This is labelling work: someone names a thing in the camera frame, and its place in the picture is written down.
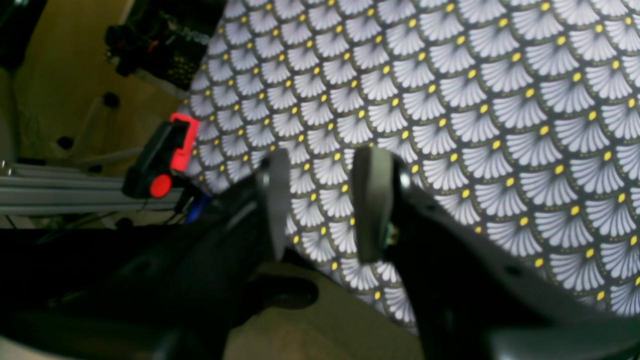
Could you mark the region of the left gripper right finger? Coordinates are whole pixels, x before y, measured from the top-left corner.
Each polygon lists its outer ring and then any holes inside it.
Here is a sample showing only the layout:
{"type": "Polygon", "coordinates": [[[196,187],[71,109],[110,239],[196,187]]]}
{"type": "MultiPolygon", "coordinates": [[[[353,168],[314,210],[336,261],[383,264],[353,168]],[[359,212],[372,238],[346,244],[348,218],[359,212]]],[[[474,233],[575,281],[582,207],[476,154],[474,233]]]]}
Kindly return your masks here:
{"type": "Polygon", "coordinates": [[[637,360],[639,320],[579,303],[462,225],[415,185],[402,158],[354,151],[361,264],[390,262],[427,360],[637,360]]]}

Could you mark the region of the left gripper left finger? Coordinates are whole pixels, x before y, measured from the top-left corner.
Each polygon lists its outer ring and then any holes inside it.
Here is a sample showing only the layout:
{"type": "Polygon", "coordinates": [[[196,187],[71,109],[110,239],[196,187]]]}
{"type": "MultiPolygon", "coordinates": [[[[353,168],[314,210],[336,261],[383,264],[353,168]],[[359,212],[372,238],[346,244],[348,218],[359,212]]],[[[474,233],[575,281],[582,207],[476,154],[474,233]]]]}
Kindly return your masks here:
{"type": "Polygon", "coordinates": [[[3,316],[1,334],[78,360],[221,360],[247,281],[287,246],[287,151],[222,198],[227,210],[204,210],[61,307],[3,316]]]}

